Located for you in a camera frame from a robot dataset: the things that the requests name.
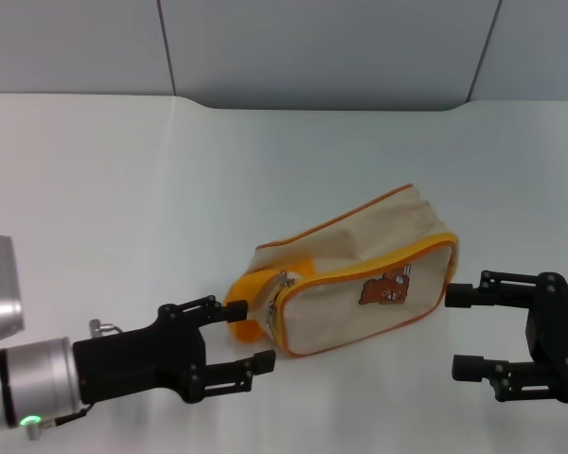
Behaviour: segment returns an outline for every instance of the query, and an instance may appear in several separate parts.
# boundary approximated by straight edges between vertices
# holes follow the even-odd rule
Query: yellow trim
[[[287,271],[295,272],[301,276],[310,276],[315,274],[315,267],[313,260],[306,258],[287,267]],[[262,294],[265,286],[275,286],[274,278],[279,272],[280,269],[267,269],[244,274],[232,284],[223,304],[227,306],[234,301],[246,301],[248,312],[252,312],[257,304],[257,298]],[[261,325],[252,319],[228,323],[227,325],[234,337],[242,342],[258,342],[264,334]]]
[[[392,265],[398,265],[399,262],[408,260],[409,258],[417,259],[426,253],[431,252],[435,246],[452,244],[453,246],[458,243],[458,236],[453,233],[438,234],[433,236],[428,236],[423,238],[416,243],[405,246],[401,249],[387,253],[372,260],[367,260],[361,264],[348,267],[346,269],[327,272],[325,274],[319,274],[317,276],[311,276],[306,278],[298,279],[293,286],[289,288],[284,288],[277,295],[275,299],[275,312],[276,312],[276,323],[274,329],[275,340],[282,348],[286,351],[292,353],[288,349],[288,343],[286,339],[286,327],[284,323],[283,308],[288,302],[290,296],[295,295],[295,293],[301,291],[304,288],[311,287],[312,285],[324,284],[325,281],[340,281],[340,280],[350,280],[362,276],[366,273],[377,273],[381,271],[386,271],[386,268]],[[456,250],[453,247],[451,260],[449,268],[446,272],[445,282],[450,282],[454,275],[456,269]]]

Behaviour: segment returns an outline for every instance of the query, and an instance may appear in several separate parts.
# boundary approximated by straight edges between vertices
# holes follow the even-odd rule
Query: white tabletop
[[[568,279],[568,102],[445,113],[216,111],[181,98],[0,95],[0,234],[13,236],[25,332],[89,337],[222,298],[254,247],[414,183],[481,270]],[[568,405],[501,404],[451,378],[453,354],[529,360],[520,309],[440,307],[310,358],[278,356],[251,393],[188,406],[167,390],[99,403],[0,453],[568,452]],[[269,347],[203,328],[210,362]]]

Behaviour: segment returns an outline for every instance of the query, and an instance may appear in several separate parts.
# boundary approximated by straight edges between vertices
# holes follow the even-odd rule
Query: metal zipper slider
[[[294,285],[294,278],[288,277],[288,273],[285,270],[280,271],[275,276],[275,279],[280,288],[289,288]],[[277,298],[278,294],[279,292],[276,293],[274,295],[274,298],[269,302],[269,311],[267,313],[267,320],[265,321],[270,331],[272,332],[272,336],[274,337],[274,339],[275,339],[275,332],[274,332],[275,321],[277,320],[277,313],[276,313],[277,308],[275,307],[275,299]]]
[[[294,285],[294,278],[288,277],[288,273],[282,270],[277,274],[277,284],[281,288],[292,287]]]

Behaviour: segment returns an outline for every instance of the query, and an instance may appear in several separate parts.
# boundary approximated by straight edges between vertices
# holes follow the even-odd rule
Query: zipper pouch
[[[437,307],[457,254],[457,236],[408,184],[258,246],[224,300],[246,300],[249,320],[230,329],[240,341],[267,334],[296,356],[390,331]]]

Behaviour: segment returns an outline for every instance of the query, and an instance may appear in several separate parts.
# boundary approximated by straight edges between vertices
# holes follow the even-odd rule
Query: black mechanical claw
[[[500,402],[557,399],[568,403],[566,280],[553,272],[526,276],[483,271],[478,288],[471,284],[448,285],[446,307],[495,305],[528,309],[525,333],[534,362],[510,363],[455,355],[453,378],[457,381],[487,378]],[[530,390],[530,387],[546,389]]]
[[[246,319],[245,301],[222,306],[213,296],[183,305],[165,305],[150,326],[73,345],[85,404],[169,388],[187,403],[205,397],[249,392],[255,375],[274,369],[275,352],[268,350],[224,364],[206,365],[200,327]]]

